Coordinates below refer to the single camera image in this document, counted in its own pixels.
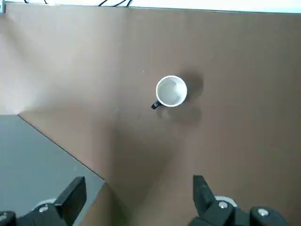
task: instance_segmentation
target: white wall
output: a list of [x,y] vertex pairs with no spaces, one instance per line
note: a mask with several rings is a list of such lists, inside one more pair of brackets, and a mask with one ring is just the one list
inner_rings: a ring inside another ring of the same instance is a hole
[[[46,0],[48,4],[96,6],[103,0]],[[104,6],[113,6],[122,0],[108,0]],[[30,3],[45,3],[44,0],[28,0]],[[132,0],[132,7],[189,8],[226,11],[301,13],[301,0]]]

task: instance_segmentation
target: table surface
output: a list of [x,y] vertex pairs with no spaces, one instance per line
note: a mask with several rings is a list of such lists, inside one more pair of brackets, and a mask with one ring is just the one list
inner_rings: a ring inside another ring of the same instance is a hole
[[[300,16],[8,4],[1,25],[2,101],[137,225],[187,225],[193,174],[299,222]],[[169,74],[189,98],[152,110]]]

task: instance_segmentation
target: brown tabletop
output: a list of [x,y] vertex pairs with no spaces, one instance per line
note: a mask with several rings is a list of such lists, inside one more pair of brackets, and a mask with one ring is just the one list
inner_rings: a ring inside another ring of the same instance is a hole
[[[301,16],[8,4],[1,26],[3,101],[103,177],[133,224],[187,225],[193,174],[298,222]],[[152,110],[166,75],[188,99]]]

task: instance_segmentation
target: mug rim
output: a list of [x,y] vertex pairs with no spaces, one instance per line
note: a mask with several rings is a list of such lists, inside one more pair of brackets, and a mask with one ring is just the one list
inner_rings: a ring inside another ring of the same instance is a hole
[[[181,102],[177,103],[177,104],[174,104],[174,105],[168,105],[168,104],[165,104],[163,101],[161,101],[161,99],[160,99],[159,96],[158,96],[158,87],[159,87],[160,83],[161,83],[163,80],[167,79],[167,78],[176,78],[176,79],[181,80],[181,82],[185,85],[185,88],[186,88],[186,89],[185,89],[185,97],[183,98],[183,100],[182,100]],[[157,96],[158,101],[159,101],[162,105],[164,105],[164,106],[166,106],[166,107],[177,107],[177,106],[179,106],[181,103],[183,103],[184,100],[186,99],[186,96],[187,96],[187,86],[186,86],[186,83],[185,83],[184,80],[181,79],[179,76],[176,76],[176,75],[167,75],[167,76],[163,77],[163,78],[157,83],[157,86],[156,86],[156,96]]]

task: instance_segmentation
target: mug handle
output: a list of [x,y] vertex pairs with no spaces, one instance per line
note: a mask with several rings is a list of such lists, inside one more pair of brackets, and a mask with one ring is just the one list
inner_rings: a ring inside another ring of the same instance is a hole
[[161,105],[162,105],[161,102],[157,100],[151,107],[152,107],[152,109],[156,109],[157,107],[159,107]]

